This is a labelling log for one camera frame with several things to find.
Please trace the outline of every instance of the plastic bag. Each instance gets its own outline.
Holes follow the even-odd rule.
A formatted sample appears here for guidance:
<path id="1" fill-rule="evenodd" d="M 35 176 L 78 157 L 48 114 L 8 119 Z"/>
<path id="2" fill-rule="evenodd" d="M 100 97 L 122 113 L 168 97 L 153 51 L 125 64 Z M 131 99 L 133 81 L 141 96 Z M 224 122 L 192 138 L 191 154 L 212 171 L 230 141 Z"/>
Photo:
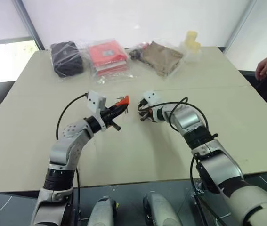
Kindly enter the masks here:
<path id="1" fill-rule="evenodd" d="M 129 55 L 132 60 L 139 60 L 153 67 L 157 75 L 161 77 L 167 77 L 174 73 L 184 56 L 175 48 L 154 41 L 151 44 L 144 42 L 131 48 Z"/>
<path id="2" fill-rule="evenodd" d="M 71 77 L 84 71 L 82 56 L 74 42 L 52 44 L 50 53 L 54 71 L 60 78 Z"/>
<path id="3" fill-rule="evenodd" d="M 130 59 L 116 40 L 103 40 L 87 45 L 91 77 L 96 83 L 121 81 L 135 76 L 130 71 Z"/>

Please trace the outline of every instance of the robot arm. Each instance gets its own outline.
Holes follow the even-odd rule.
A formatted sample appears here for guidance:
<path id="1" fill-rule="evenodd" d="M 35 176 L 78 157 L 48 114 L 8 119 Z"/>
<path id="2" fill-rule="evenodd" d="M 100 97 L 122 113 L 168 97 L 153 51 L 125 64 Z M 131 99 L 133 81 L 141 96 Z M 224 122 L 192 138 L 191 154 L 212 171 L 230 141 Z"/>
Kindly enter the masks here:
<path id="1" fill-rule="evenodd" d="M 106 108 L 106 97 L 96 92 L 88 94 L 88 108 L 92 116 L 70 124 L 63 129 L 61 138 L 50 151 L 50 161 L 43 188 L 40 189 L 32 226 L 67 226 L 72 220 L 73 176 L 83 147 L 98 131 L 113 126 L 121 128 L 113 119 L 122 114 L 129 104 L 129 97 Z"/>
<path id="2" fill-rule="evenodd" d="M 238 164 L 215 139 L 218 135 L 211 135 L 194 108 L 185 104 L 176 109 L 176 104 L 147 108 L 161 102 L 155 92 L 144 93 L 138 107 L 141 120 L 172 123 L 191 148 L 200 178 L 210 192 L 223 196 L 239 225 L 266 226 L 267 192 L 243 179 Z"/>

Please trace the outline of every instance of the brown fabric in plastic bag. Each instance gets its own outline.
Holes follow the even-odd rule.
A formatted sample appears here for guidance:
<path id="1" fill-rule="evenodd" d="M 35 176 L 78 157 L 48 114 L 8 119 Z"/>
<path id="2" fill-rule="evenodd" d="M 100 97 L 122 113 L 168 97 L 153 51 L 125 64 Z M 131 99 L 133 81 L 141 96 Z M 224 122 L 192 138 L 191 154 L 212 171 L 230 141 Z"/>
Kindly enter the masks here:
<path id="1" fill-rule="evenodd" d="M 169 75 L 179 64 L 183 54 L 154 41 L 142 52 L 141 61 L 151 65 L 159 76 Z"/>

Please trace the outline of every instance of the person's hand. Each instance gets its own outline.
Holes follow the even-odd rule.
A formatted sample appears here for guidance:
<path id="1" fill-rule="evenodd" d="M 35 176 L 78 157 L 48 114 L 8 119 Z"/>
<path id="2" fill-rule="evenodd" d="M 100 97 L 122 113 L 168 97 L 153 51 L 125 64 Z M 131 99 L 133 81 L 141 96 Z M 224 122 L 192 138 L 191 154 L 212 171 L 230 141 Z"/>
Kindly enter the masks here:
<path id="1" fill-rule="evenodd" d="M 257 80 L 262 80 L 267 77 L 267 57 L 258 63 L 257 69 L 255 71 L 255 76 Z"/>

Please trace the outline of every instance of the table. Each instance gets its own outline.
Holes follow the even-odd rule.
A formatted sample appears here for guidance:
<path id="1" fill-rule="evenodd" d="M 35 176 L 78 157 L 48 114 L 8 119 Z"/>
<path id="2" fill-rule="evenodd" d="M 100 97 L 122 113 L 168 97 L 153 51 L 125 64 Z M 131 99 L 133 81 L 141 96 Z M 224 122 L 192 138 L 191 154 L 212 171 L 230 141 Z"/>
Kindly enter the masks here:
<path id="1" fill-rule="evenodd" d="M 121 131 L 99 132 L 84 147 L 78 166 L 82 186 L 189 178 L 192 156 L 184 139 L 166 123 L 138 118 L 141 95 L 152 89 L 164 101 L 187 96 L 201 108 L 211 133 L 219 133 L 219 141 L 243 173 L 267 171 L 267 104 L 217 48 L 202 51 L 201 62 L 182 65 L 167 81 L 133 65 L 138 77 L 129 86 L 127 82 L 96 85 L 88 72 L 61 82 L 49 52 L 36 52 L 0 105 L 0 192 L 43 186 L 59 115 L 87 90 L 106 95 L 107 106 L 124 95 L 131 103 L 129 113 L 115 120 Z M 86 104 L 82 99 L 71 105 L 61 128 L 90 116 Z"/>

